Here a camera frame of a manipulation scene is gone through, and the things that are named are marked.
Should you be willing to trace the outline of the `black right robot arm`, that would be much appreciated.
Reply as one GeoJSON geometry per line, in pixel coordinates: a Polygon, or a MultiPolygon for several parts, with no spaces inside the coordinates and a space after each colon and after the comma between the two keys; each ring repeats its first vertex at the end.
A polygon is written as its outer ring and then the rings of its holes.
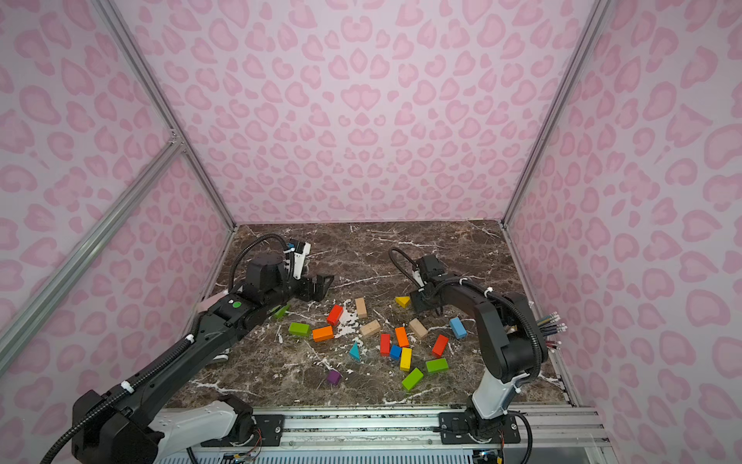
{"type": "Polygon", "coordinates": [[[450,305],[475,319],[485,371],[459,425],[475,442],[502,440],[511,402],[523,386],[538,379],[549,358],[546,336],[538,328],[529,299],[517,292],[498,293],[448,270],[434,254],[413,260],[393,247],[392,264],[415,284],[413,309],[441,312],[450,305]]]}

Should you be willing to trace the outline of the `light blue block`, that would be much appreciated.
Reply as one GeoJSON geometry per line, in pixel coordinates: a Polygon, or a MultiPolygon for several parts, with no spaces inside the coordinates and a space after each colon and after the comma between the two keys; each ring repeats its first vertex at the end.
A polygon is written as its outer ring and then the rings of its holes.
{"type": "Polygon", "coordinates": [[[458,317],[450,319],[449,326],[456,339],[465,338],[468,334],[468,331],[465,328],[463,322],[458,317]]]}

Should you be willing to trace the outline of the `yellow triangle block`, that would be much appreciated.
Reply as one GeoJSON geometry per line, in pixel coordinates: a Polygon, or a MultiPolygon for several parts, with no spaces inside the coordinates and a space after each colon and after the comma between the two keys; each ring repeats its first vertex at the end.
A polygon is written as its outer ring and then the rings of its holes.
{"type": "Polygon", "coordinates": [[[405,297],[396,297],[395,298],[395,302],[400,307],[402,307],[402,309],[408,309],[409,307],[411,307],[411,304],[412,304],[411,298],[410,297],[407,297],[407,296],[405,296],[405,297]]]}

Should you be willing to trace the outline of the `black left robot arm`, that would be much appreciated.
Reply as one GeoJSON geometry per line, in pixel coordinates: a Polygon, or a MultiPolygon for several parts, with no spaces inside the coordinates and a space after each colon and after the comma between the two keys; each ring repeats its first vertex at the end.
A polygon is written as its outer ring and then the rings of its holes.
{"type": "Polygon", "coordinates": [[[308,243],[271,233],[235,258],[224,296],[195,317],[187,334],[105,394],[90,390],[73,406],[73,423],[44,455],[71,448],[81,463],[155,463],[212,440],[259,444],[252,407],[224,394],[200,409],[168,417],[162,408],[217,355],[242,341],[291,300],[323,301],[332,275],[309,276],[308,243]]]}

